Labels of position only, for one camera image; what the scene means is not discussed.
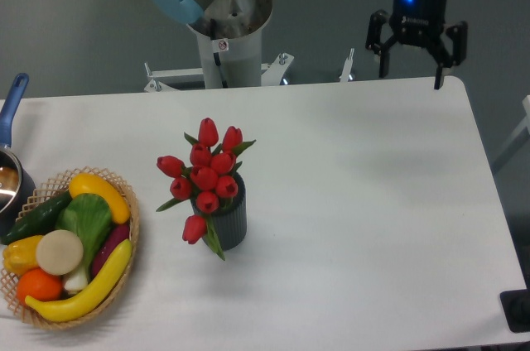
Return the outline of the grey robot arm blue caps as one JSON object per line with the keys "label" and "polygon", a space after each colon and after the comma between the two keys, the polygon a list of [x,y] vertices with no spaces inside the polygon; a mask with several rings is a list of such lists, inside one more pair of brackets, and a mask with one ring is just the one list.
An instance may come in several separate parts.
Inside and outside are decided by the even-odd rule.
{"label": "grey robot arm blue caps", "polygon": [[[281,53],[262,63],[262,30],[272,15],[272,0],[152,0],[171,20],[195,34],[204,85],[208,89],[285,84],[293,58]],[[378,57],[379,77],[388,74],[396,44],[426,50],[436,62],[435,89],[446,70],[467,56],[468,25],[445,21],[447,0],[393,0],[391,12],[371,14],[365,47]]]}

